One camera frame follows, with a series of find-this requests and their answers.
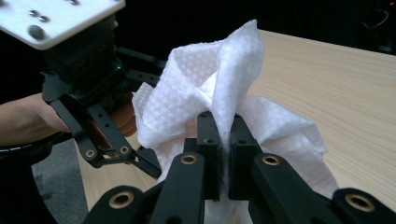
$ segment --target white tissue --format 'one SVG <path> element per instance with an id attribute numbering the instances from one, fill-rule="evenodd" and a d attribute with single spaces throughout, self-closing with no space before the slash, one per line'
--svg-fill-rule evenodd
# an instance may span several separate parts
<path id="1" fill-rule="evenodd" d="M 173 49 L 156 88 L 144 84 L 134 96 L 138 141 L 155 150 L 164 180 L 185 138 L 196 137 L 196 117 L 211 111 L 223 144 L 228 174 L 229 135 L 241 115 L 265 150 L 282 156 L 316 192 L 331 198 L 338 189 L 322 161 L 326 152 L 314 122 L 264 97 L 247 97 L 262 69 L 264 47 L 257 22 L 249 21 L 227 38 Z M 223 178 L 220 202 L 205 202 L 205 223 L 251 223 L 247 202 L 227 198 Z"/>

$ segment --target person's arm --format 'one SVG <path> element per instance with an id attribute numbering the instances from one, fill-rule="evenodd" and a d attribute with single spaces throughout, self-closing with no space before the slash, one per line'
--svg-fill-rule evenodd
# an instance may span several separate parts
<path id="1" fill-rule="evenodd" d="M 132 94 L 126 94 L 111 118 L 125 136 L 136 132 Z M 41 93 L 0 105 L 0 147 L 31 143 L 57 132 L 70 132 Z"/>

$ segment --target wooden table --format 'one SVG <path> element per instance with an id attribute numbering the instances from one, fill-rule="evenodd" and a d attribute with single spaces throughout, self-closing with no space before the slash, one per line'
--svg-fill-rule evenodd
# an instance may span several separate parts
<path id="1" fill-rule="evenodd" d="M 396 211 L 396 57 L 260 34 L 264 65 L 248 95 L 271 98 L 312 119 L 339 186 L 369 192 Z M 132 165 L 94 169 L 79 161 L 89 209 L 116 186 L 146 190 L 155 183 Z"/>

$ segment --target white mounting plate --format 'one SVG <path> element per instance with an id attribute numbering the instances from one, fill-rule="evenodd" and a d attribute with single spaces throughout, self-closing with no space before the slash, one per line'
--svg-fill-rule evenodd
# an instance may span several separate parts
<path id="1" fill-rule="evenodd" d="M 0 0 L 0 30 L 35 49 L 49 49 L 123 7 L 125 0 Z M 44 30 L 42 40 L 29 34 L 31 25 Z"/>

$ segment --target table surface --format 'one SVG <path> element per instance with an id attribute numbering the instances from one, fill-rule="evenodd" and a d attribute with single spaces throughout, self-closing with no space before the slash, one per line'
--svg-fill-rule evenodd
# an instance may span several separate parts
<path id="1" fill-rule="evenodd" d="M 264 64 L 247 95 L 268 97 L 313 120 L 340 188 L 366 191 L 396 211 L 396 57 L 260 34 Z M 135 136 L 128 140 L 138 146 Z M 94 169 L 81 157 L 79 165 L 89 209 L 116 186 L 146 190 L 155 184 L 132 165 Z"/>

